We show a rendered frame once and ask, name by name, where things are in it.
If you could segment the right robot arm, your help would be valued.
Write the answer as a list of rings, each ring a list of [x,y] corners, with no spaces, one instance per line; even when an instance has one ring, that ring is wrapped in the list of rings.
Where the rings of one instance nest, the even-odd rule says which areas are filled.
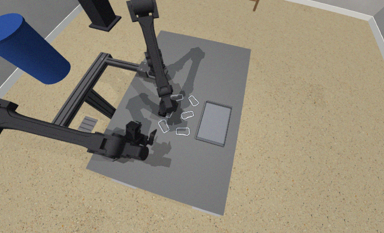
[[[123,157],[144,161],[148,157],[148,147],[139,145],[143,141],[143,135],[139,133],[142,124],[138,121],[126,124],[125,136],[117,133],[88,133],[21,115],[15,111],[17,107],[16,103],[0,99],[0,134],[3,129],[19,130],[77,144],[88,148],[89,153],[110,159]]]

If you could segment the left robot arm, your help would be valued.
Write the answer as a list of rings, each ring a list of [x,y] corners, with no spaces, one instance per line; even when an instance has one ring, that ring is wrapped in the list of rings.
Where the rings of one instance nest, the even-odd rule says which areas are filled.
[[[173,88],[172,85],[169,85],[164,73],[165,65],[162,64],[162,53],[158,47],[154,29],[153,20],[159,18],[156,0],[130,0],[126,1],[126,3],[132,22],[139,22],[146,41],[147,50],[144,54],[150,67],[148,74],[155,76],[158,96],[161,97],[158,115],[166,117],[167,113],[173,112],[175,108],[170,96]],[[152,13],[152,15],[149,16],[149,13]]]

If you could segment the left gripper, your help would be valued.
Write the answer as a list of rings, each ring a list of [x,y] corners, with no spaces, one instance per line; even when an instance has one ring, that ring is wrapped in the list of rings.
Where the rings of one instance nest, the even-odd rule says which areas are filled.
[[[172,102],[173,102],[173,105],[174,105],[174,108],[175,108],[174,112],[176,112],[177,107],[178,107],[178,103],[176,102],[176,100],[172,100]]]

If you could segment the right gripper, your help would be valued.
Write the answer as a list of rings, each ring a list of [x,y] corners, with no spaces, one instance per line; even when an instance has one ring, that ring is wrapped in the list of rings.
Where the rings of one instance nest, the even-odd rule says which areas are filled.
[[[141,145],[143,145],[143,146],[147,146],[147,144],[152,145],[156,132],[157,132],[157,129],[155,129],[154,131],[152,131],[150,133],[149,140],[148,140],[148,135],[146,136],[146,135],[142,134],[143,135],[143,141],[141,142]]]

